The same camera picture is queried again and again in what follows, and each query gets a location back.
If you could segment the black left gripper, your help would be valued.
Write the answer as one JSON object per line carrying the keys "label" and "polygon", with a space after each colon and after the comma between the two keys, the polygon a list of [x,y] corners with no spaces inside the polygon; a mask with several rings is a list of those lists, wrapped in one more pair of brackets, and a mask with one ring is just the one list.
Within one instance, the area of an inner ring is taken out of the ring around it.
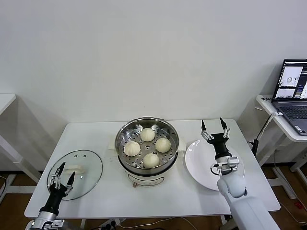
{"label": "black left gripper", "polygon": [[56,171],[51,175],[49,183],[50,195],[46,204],[43,206],[43,211],[50,213],[59,213],[59,206],[62,198],[66,197],[72,189],[75,180],[75,171],[69,177],[66,186],[61,184],[60,176],[64,170],[66,162],[63,162]]}

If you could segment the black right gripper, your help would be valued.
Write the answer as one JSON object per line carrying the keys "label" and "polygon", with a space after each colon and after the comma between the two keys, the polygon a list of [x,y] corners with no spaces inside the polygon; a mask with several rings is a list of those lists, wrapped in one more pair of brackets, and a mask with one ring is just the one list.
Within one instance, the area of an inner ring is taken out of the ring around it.
{"label": "black right gripper", "polygon": [[220,117],[220,122],[223,133],[209,134],[207,132],[204,121],[201,121],[201,136],[209,143],[212,144],[215,150],[215,159],[221,157],[232,157],[229,152],[226,142],[229,140],[230,128],[227,126],[226,122]]}

